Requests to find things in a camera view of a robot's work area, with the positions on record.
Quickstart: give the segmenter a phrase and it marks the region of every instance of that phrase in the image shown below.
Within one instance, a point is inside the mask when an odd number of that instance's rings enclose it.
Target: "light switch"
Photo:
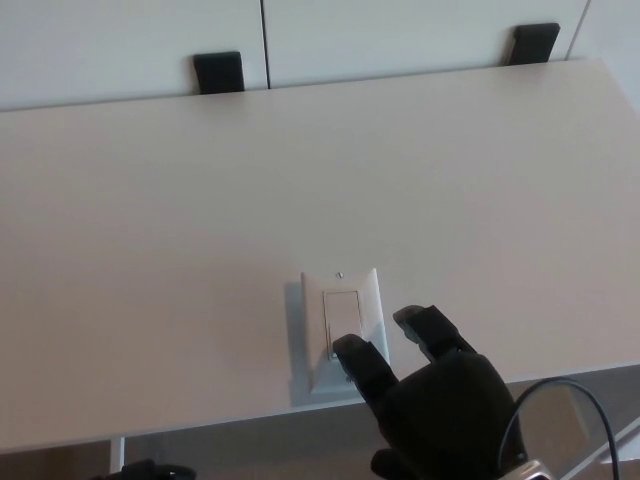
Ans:
[[[358,391],[333,355],[333,342],[349,333],[371,342],[389,361],[376,269],[302,274],[309,393],[357,398]]]
[[[327,352],[336,359],[333,342],[348,333],[362,336],[362,316],[358,292],[325,292],[324,318],[327,324]]]

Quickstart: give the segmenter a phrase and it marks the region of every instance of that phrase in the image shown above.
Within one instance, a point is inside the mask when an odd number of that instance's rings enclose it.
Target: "cabinet door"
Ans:
[[[254,0],[6,0],[0,110],[193,93],[191,56],[238,50],[264,88]]]
[[[486,67],[512,27],[557,22],[564,59],[585,0],[265,0],[272,85]]]
[[[640,2],[593,0],[571,58],[602,57],[640,111]]]

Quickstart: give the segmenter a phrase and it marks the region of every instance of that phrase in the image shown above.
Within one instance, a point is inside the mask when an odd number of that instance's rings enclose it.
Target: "switch plate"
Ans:
[[[354,333],[389,361],[378,274],[302,274],[310,392],[355,392],[333,355],[334,340]]]

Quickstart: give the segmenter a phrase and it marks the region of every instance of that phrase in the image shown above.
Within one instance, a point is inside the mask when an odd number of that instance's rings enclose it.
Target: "wall plate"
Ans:
[[[333,355],[332,343],[354,333],[389,361],[376,269],[329,276],[303,273],[302,289],[311,393],[355,391]]]

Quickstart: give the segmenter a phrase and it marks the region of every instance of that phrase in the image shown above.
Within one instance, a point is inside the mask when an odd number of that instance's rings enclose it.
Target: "metal connector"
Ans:
[[[555,478],[542,462],[531,460],[507,473],[500,480],[555,480]]]

